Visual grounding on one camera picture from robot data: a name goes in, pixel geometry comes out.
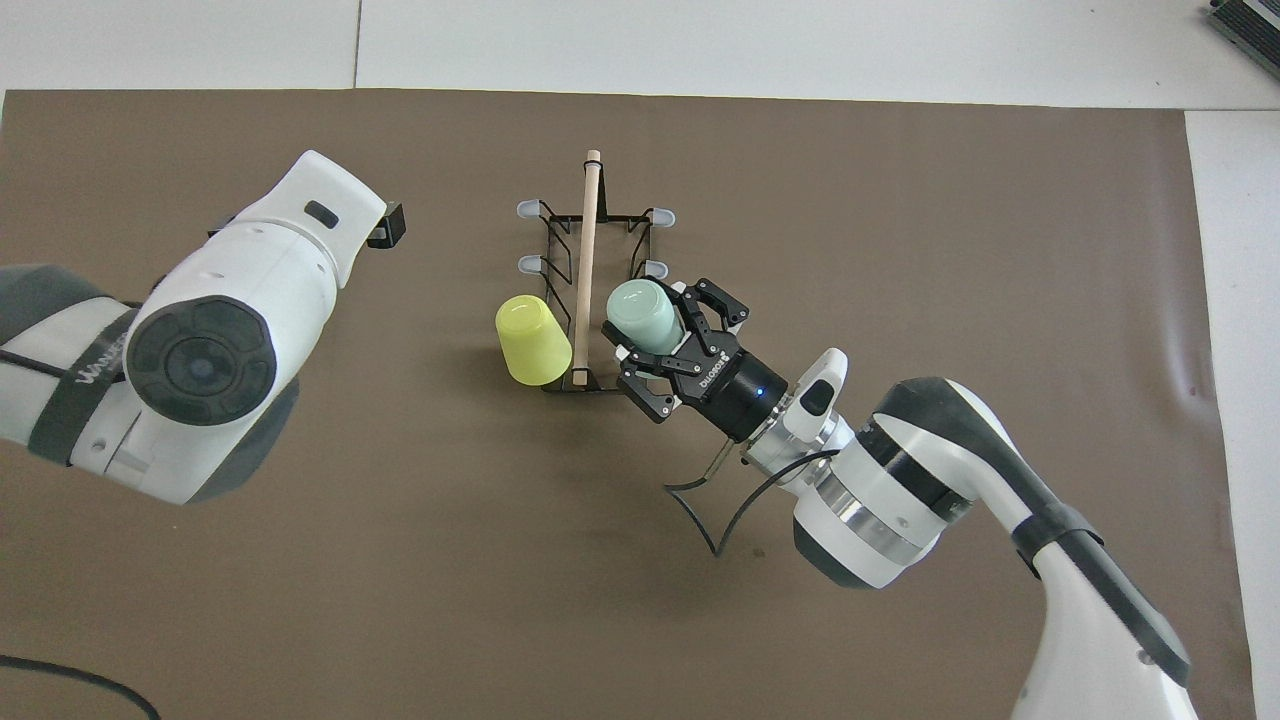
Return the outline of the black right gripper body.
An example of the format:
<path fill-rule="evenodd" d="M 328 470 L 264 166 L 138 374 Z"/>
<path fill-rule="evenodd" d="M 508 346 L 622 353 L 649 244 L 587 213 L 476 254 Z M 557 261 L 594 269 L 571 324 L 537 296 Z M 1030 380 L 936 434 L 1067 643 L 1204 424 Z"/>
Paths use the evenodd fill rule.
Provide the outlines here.
<path fill-rule="evenodd" d="M 676 354 L 699 366 L 698 375 L 675 375 L 676 395 L 736 442 L 748 439 L 780 404 L 788 382 L 736 340 L 710 340 L 708 354 L 698 340 Z"/>

